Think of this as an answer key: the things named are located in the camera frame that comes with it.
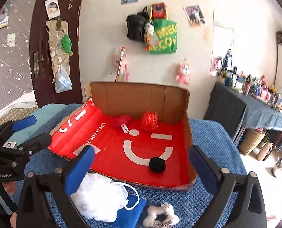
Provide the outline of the person left hand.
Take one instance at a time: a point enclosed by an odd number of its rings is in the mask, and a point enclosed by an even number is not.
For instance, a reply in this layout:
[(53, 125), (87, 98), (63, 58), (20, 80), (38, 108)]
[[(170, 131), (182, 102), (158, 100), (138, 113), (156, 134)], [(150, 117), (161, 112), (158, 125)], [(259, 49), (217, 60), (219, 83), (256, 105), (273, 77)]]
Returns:
[(13, 197), (16, 190), (15, 182), (0, 183), (0, 227), (17, 227), (17, 204)]

